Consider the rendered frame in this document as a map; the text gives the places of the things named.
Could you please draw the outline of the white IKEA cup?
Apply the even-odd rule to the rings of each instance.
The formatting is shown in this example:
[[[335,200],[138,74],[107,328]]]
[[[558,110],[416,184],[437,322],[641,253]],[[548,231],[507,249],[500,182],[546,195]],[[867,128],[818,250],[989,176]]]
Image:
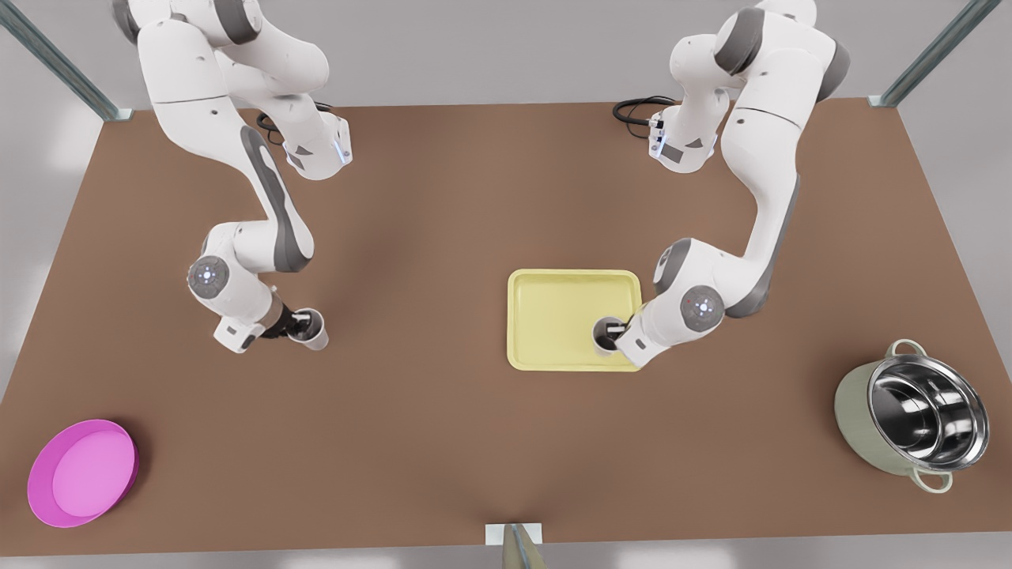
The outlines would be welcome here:
[[[314,352],[325,349],[329,342],[329,336],[325,329],[325,321],[322,314],[313,309],[313,307],[304,307],[304,309],[294,312],[312,313],[313,321],[311,324],[299,324],[296,322],[294,331],[289,333],[288,339],[300,343],[304,347],[308,347],[310,350],[314,350]]]
[[[608,357],[612,353],[617,353],[617,339],[621,337],[622,334],[625,334],[625,330],[607,330],[606,324],[611,319],[618,319],[618,317],[606,316],[600,318],[592,327],[594,349],[602,357]]]

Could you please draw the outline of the yellow rectangular tray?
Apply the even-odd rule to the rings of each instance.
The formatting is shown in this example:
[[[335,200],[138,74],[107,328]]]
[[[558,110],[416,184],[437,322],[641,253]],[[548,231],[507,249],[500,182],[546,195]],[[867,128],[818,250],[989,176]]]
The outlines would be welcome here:
[[[622,269],[518,269],[508,280],[506,353],[521,371],[635,372],[597,345],[607,323],[642,306],[636,274]]]

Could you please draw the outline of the pink round bowl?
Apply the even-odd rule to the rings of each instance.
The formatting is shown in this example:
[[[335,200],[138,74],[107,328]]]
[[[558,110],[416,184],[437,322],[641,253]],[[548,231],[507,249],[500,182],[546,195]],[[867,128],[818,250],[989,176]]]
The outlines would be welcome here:
[[[88,419],[59,432],[43,448],[28,476],[28,505],[44,525],[86,525],[126,497],[140,454],[115,422]]]

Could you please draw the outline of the green steel cooking pot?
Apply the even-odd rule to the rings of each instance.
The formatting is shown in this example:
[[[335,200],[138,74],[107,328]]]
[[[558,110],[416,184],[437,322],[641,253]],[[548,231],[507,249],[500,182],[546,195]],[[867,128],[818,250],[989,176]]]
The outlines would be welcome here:
[[[991,437],[989,414],[969,382],[911,339],[848,372],[835,393],[834,415],[846,443],[867,464],[936,495],[984,456]]]

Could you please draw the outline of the silver frame post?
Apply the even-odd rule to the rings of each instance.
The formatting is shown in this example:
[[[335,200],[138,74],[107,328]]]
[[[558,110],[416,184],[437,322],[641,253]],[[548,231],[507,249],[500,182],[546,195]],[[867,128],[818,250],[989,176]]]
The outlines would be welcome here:
[[[485,525],[485,544],[502,547],[501,569],[547,569],[538,550],[542,543],[539,522]]]
[[[953,16],[946,27],[921,51],[921,54],[903,72],[881,95],[870,95],[867,103],[870,107],[897,108],[906,100],[926,78],[935,70],[940,62],[946,60],[959,43],[969,35],[991,14],[997,10],[1004,0],[969,0],[957,15]]]
[[[133,109],[116,107],[11,0],[0,0],[0,25],[99,118],[104,121],[126,121],[133,118]]]

